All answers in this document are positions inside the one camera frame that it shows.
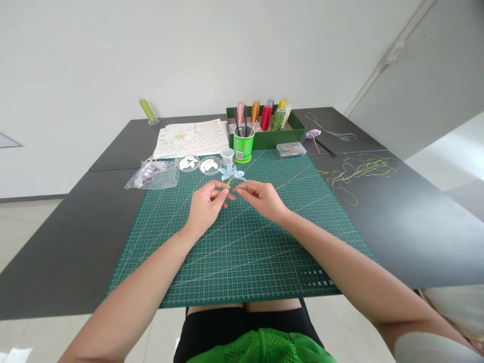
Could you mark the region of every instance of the green mesh fabric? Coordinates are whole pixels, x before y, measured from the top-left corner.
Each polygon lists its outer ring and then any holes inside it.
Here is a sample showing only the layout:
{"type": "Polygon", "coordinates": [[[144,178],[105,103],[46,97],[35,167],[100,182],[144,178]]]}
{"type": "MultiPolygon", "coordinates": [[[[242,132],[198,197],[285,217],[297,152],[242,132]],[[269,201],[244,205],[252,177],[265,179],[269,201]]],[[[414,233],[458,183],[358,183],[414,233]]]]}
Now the green mesh fabric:
{"type": "Polygon", "coordinates": [[[217,346],[189,360],[189,363],[223,362],[335,363],[334,358],[312,339],[275,329],[250,331],[235,342],[217,346]]]}
{"type": "Polygon", "coordinates": [[[281,363],[300,363],[297,348],[288,333],[274,329],[263,332],[250,331],[235,342],[223,347],[225,362],[276,361],[281,363]]]}

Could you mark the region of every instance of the white tiled floor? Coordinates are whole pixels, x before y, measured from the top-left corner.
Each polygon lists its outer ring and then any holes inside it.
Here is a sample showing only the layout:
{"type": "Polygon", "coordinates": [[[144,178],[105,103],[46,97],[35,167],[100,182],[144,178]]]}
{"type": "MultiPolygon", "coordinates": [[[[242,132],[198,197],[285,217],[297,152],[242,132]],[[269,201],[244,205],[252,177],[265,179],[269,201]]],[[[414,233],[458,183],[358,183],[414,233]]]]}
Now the white tiled floor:
{"type": "MultiPolygon", "coordinates": [[[[60,201],[0,204],[0,271],[22,248],[60,201]]],[[[339,363],[395,362],[373,326],[343,296],[307,298],[321,340],[339,363]]],[[[0,352],[33,348],[27,362],[54,362],[88,315],[0,321],[0,352]]],[[[154,363],[174,353],[184,309],[159,310],[127,362],[154,363]]]]}

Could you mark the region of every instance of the person's left hand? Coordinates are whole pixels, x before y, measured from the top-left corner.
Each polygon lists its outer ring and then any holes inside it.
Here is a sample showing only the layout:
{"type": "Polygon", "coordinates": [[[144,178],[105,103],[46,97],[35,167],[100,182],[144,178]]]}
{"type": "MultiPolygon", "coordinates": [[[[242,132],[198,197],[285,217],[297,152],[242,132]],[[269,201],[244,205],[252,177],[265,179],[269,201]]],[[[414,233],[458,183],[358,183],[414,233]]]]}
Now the person's left hand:
{"type": "Polygon", "coordinates": [[[222,207],[228,207],[225,199],[236,200],[226,187],[226,183],[211,180],[193,193],[190,215],[185,225],[190,232],[201,237],[215,222],[222,207]]]}

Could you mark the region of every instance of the small round container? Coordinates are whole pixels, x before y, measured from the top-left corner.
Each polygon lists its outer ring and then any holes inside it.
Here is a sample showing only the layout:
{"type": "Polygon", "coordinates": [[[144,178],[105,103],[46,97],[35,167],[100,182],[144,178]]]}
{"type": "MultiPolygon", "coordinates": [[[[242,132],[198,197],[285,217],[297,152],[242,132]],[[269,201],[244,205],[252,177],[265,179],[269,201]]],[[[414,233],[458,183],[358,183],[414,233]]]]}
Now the small round container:
{"type": "Polygon", "coordinates": [[[178,166],[178,169],[180,169],[180,171],[183,171],[183,172],[192,172],[194,170],[197,170],[198,169],[198,166],[200,165],[200,158],[197,156],[197,155],[193,155],[193,154],[189,154],[189,155],[184,155],[182,157],[179,157],[176,159],[176,165],[178,166]],[[184,160],[186,157],[192,157],[195,159],[195,167],[186,167],[184,169],[182,169],[180,167],[180,163],[182,162],[182,160],[184,160]]]}
{"type": "Polygon", "coordinates": [[[202,163],[205,161],[205,160],[208,160],[208,159],[213,159],[213,161],[215,163],[217,163],[217,168],[215,169],[214,167],[211,167],[210,169],[208,169],[207,171],[203,171],[202,168],[200,168],[200,171],[205,174],[205,175],[213,175],[213,174],[216,174],[218,173],[218,170],[222,167],[222,161],[220,161],[220,159],[216,156],[207,156],[205,158],[203,158],[201,161],[200,161],[200,165],[202,165],[202,163]]]}
{"type": "Polygon", "coordinates": [[[225,146],[220,150],[220,156],[222,157],[222,165],[228,166],[233,164],[233,156],[235,151],[225,146]]]}

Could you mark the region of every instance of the person's right hand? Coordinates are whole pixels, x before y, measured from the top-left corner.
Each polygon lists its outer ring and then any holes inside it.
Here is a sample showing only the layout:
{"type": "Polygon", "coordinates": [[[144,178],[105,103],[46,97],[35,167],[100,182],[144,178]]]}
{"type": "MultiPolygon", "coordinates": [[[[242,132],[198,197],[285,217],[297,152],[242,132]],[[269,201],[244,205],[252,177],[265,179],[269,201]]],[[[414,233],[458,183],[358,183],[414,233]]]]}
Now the person's right hand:
{"type": "Polygon", "coordinates": [[[270,183],[248,180],[240,183],[234,192],[239,193],[260,215],[276,224],[282,223],[290,213],[270,183]]]}

